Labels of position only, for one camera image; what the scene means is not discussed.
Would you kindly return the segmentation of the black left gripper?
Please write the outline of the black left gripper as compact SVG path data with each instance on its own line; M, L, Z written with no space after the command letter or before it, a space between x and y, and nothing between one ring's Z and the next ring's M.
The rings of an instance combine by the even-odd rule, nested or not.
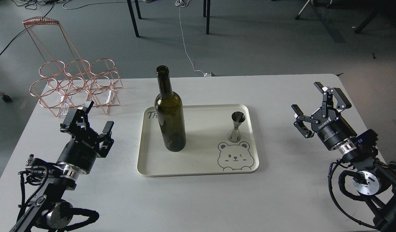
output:
M88 113L93 104L93 101L87 101L81 109L70 110L60 124L60 132L76 134L60 154L58 166L64 168L65 165L73 165L83 174L89 174L96 158L105 158L111 150L114 144L111 138L114 121L107 121L100 135L92 129L87 130L90 128Z

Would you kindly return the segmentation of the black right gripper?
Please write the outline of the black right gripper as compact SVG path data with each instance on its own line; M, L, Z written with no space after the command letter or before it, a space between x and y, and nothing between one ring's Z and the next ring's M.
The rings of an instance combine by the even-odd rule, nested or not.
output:
M357 136L354 129L339 113L351 108L352 104L341 88L325 87L320 82L315 82L314 85L323 95L322 106L312 118L305 116L298 105L292 104L295 112L294 126L305 138L312 138L316 132L324 146L331 151L336 144L346 138ZM314 132L309 130L304 122L311 123Z

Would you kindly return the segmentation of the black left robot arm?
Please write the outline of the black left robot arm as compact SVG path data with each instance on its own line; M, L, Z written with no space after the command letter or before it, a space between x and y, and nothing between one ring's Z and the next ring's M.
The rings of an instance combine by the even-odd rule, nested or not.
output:
M89 174L95 160L109 153L113 121L108 121L101 134L88 121L94 102L70 110L60 125L60 131L71 135L57 162L45 162L30 155L21 177L22 200L12 232L30 232L32 227L49 232L65 232L82 228L99 219L95 210L73 207L62 199L67 190L76 188L81 174Z

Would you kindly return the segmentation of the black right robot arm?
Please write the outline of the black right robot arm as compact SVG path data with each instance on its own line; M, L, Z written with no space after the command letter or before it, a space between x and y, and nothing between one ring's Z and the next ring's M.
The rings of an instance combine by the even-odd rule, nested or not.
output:
M358 135L341 116L343 110L352 107L340 88L329 88L320 82L314 83L323 96L321 106L310 116L304 115L298 105L293 104L294 126L305 138L317 134L329 150L338 150L342 158L331 163L328 187L336 207L352 221L379 232L396 232L396 160L389 164L377 158L378 134L369 129ZM338 176L342 194L365 202L374 214L373 225L364 223L347 214L333 193L332 178L337 167L344 167Z

